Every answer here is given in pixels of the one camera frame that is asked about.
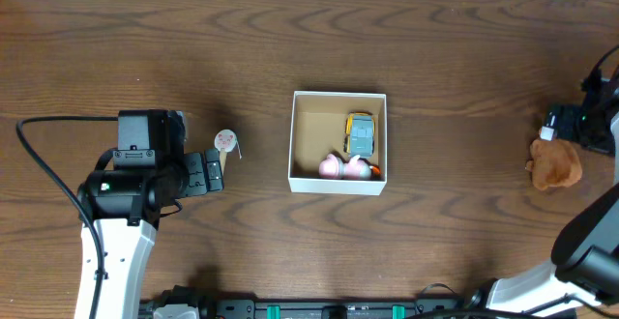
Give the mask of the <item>brown plush with orange top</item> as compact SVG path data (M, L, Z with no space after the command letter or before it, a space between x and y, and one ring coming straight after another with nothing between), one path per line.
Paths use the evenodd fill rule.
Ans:
M574 146L569 141L554 139L546 127L539 130L529 153L525 169L538 190L569 188L582 177L582 165Z

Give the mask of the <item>pink duck toy with hat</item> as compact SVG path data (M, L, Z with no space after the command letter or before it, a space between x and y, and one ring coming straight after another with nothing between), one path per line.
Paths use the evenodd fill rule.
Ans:
M367 181L379 178L381 170L359 155L353 156L348 162L345 162L340 157L329 154L326 159L320 162L318 174L322 179Z

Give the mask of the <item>yellow grey toy truck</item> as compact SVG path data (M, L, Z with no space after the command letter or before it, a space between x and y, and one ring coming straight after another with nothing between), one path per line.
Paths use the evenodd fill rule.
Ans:
M343 150L350 157L369 159L374 153L375 122L371 114L351 112L345 122Z

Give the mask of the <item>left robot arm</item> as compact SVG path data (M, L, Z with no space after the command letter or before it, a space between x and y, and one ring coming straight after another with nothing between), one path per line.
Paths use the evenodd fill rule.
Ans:
M78 189L83 229L75 317L135 318L163 208L224 188L215 149L187 153L186 120L173 110L125 110L118 144Z

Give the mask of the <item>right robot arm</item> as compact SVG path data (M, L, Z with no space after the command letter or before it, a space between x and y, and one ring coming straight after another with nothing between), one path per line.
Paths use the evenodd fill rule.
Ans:
M595 68L581 85L582 104L554 105L541 129L542 145L578 144L618 157L618 74ZM618 183L572 219L550 259L497 279L480 304L493 311L549 317L578 306L618 303Z

